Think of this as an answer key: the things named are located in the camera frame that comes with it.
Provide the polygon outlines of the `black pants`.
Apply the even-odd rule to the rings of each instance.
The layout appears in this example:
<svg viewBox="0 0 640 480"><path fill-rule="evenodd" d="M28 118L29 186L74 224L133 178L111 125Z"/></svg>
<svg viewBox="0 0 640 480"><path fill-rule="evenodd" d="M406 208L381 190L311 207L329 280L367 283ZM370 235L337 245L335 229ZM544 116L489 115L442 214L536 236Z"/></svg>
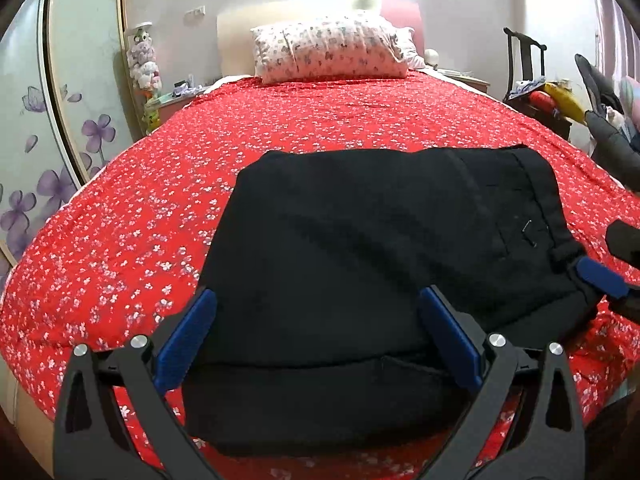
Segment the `black pants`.
<svg viewBox="0 0 640 480"><path fill-rule="evenodd" d="M469 396L421 290L542 348L596 316L583 255L525 146L267 153L236 178L201 272L218 311L182 385L186 430L230 455L428 437Z"/></svg>

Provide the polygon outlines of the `pink blanket pile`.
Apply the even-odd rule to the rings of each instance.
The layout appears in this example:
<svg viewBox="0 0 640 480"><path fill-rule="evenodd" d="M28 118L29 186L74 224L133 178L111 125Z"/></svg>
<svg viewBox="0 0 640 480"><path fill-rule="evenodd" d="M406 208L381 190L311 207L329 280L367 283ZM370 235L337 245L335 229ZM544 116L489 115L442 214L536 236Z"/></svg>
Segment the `pink blanket pile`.
<svg viewBox="0 0 640 480"><path fill-rule="evenodd" d="M620 80L620 102L624 114L637 130L640 129L640 84L634 78L625 76Z"/></svg>

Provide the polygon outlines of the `yellow and red items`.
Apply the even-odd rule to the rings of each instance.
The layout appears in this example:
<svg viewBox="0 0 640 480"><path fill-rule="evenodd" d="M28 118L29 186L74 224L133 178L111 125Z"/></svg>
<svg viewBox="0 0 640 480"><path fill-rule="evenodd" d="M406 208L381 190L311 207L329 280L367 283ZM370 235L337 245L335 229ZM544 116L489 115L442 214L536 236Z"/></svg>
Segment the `yellow and red items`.
<svg viewBox="0 0 640 480"><path fill-rule="evenodd" d="M553 82L545 82L528 95L529 103L551 115L561 115L585 125L586 109L573 92Z"/></svg>

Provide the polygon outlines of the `red floral bedspread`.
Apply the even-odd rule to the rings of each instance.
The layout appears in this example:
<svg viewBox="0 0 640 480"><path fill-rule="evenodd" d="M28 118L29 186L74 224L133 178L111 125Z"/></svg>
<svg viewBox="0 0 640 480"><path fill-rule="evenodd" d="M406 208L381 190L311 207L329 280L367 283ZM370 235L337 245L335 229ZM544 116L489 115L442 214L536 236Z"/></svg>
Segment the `red floral bedspread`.
<svg viewBox="0 0 640 480"><path fill-rule="evenodd" d="M606 249L639 201L574 148L490 96L432 75L226 82L109 162L38 231L1 297L1 404L27 455L52 466L53 416L73 345L105 349L148 332L194 291L236 175L266 151L525 144L550 162L568 227L629 281Z"/></svg>

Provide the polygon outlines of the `black wooden chair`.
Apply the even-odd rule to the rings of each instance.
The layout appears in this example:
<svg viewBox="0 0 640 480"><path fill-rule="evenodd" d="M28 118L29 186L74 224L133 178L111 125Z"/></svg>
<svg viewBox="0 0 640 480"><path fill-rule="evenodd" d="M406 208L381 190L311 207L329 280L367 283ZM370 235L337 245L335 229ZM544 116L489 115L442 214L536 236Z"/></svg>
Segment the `black wooden chair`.
<svg viewBox="0 0 640 480"><path fill-rule="evenodd" d="M521 32L505 27L506 50L508 51L508 88L502 102L521 114L535 119L560 138L570 137L570 121L561 115L551 115L529 103L530 92L547 82L546 56L547 46ZM514 47L516 41L520 47L521 78L515 78Z"/></svg>

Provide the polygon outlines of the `right bedside table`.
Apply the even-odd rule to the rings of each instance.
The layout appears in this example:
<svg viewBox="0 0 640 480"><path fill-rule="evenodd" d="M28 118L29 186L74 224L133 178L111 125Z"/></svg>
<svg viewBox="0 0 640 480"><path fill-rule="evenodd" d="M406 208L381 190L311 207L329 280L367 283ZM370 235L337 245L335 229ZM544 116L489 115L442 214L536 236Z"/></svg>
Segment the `right bedside table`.
<svg viewBox="0 0 640 480"><path fill-rule="evenodd" d="M482 93L487 93L490 88L490 83L488 81L458 72L457 70L445 70L444 68L438 68L436 72L439 73L440 76L457 81L459 84L466 84L468 87Z"/></svg>

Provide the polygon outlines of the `bedside table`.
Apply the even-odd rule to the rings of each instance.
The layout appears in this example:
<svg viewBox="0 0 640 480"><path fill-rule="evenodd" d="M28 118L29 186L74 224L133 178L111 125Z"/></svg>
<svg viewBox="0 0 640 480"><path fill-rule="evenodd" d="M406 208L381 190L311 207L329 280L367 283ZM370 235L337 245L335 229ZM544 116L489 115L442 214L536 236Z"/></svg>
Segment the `bedside table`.
<svg viewBox="0 0 640 480"><path fill-rule="evenodd" d="M197 98L207 90L207 86L197 84L194 76L178 81L174 84L171 92L160 97L160 105L157 109L160 122L163 124L178 110L182 110L193 99Z"/></svg>
<svg viewBox="0 0 640 480"><path fill-rule="evenodd" d="M457 70L445 70L444 68L438 68L436 72L439 73L440 76L457 81L459 84L466 84L468 87L482 93L487 93L490 88L490 83L488 81L458 72Z"/></svg>

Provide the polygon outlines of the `white round lamp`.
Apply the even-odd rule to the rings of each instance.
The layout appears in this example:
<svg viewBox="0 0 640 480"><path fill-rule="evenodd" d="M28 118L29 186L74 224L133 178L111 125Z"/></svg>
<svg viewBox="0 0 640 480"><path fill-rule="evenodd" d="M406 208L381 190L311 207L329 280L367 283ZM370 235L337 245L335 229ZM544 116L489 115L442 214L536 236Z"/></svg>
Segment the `white round lamp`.
<svg viewBox="0 0 640 480"><path fill-rule="evenodd" d="M425 49L424 62L428 66L437 68L439 66L439 53L432 48Z"/></svg>

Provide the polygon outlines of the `plain pink pillow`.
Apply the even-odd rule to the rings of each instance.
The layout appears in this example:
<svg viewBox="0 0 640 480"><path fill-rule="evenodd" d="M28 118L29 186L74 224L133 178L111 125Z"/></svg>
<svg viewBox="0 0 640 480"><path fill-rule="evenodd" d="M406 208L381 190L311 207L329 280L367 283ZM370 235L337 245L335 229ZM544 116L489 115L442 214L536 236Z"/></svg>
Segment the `plain pink pillow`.
<svg viewBox="0 0 640 480"><path fill-rule="evenodd" d="M418 47L413 42L413 33L414 29L412 27L396 29L396 44L409 70L424 70L426 64L424 58L418 52Z"/></svg>

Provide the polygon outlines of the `wardrobe with purple flowers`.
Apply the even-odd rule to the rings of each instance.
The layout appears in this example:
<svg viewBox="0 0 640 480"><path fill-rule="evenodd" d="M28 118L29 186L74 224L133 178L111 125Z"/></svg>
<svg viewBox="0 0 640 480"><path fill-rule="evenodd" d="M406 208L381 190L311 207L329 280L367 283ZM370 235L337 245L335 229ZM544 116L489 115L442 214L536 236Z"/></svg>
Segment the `wardrobe with purple flowers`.
<svg viewBox="0 0 640 480"><path fill-rule="evenodd" d="M1 275L134 144L122 0L18 0L1 36Z"/></svg>

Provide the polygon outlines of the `left bedside table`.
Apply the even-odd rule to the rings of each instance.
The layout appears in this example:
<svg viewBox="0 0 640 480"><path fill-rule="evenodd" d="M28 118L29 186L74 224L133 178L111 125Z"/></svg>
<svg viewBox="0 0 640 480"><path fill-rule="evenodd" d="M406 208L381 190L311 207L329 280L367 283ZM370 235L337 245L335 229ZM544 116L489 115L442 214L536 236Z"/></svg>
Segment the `left bedside table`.
<svg viewBox="0 0 640 480"><path fill-rule="evenodd" d="M193 99L197 98L207 90L207 86L197 84L194 76L178 81L174 84L171 92L160 97L160 105L157 109L160 122L163 124L178 110L182 110Z"/></svg>

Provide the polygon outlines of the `floral pink pillow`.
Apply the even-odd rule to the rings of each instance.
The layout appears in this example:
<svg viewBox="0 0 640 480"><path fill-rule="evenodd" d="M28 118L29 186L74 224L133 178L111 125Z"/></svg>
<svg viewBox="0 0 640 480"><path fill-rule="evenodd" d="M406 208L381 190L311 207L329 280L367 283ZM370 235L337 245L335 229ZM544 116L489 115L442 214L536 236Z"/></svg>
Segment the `floral pink pillow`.
<svg viewBox="0 0 640 480"><path fill-rule="evenodd" d="M370 11L314 15L250 30L263 84L320 79L404 78L395 27Z"/></svg>

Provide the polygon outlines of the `stuffed toy stack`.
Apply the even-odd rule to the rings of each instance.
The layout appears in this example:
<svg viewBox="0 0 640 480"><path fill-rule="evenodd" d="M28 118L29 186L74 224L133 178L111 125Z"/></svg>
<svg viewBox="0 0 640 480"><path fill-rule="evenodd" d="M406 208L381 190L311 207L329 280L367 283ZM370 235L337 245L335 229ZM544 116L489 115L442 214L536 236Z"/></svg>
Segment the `stuffed toy stack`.
<svg viewBox="0 0 640 480"><path fill-rule="evenodd" d="M151 132L157 123L156 113L149 109L148 103L160 96L163 87L151 28L151 22L143 22L125 32L132 98L145 133Z"/></svg>

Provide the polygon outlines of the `beige headboard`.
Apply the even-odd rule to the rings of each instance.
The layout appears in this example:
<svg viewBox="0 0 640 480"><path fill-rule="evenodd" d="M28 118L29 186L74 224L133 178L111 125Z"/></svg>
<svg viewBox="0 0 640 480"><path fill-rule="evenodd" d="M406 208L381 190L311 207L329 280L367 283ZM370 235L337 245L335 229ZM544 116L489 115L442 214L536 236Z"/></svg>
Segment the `beige headboard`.
<svg viewBox="0 0 640 480"><path fill-rule="evenodd" d="M280 21L346 14L356 10L381 13L382 0L269 0L246 4L217 15L217 44L222 76L253 76L254 40L250 30Z"/></svg>

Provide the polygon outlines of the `wall socket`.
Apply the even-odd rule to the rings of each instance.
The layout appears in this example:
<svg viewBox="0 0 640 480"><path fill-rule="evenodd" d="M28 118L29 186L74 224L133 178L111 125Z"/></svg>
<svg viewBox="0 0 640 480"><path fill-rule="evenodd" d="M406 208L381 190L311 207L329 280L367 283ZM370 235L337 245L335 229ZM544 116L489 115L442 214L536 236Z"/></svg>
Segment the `wall socket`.
<svg viewBox="0 0 640 480"><path fill-rule="evenodd" d="M184 16L186 18L202 18L206 15L206 6L197 6L194 9L186 11Z"/></svg>

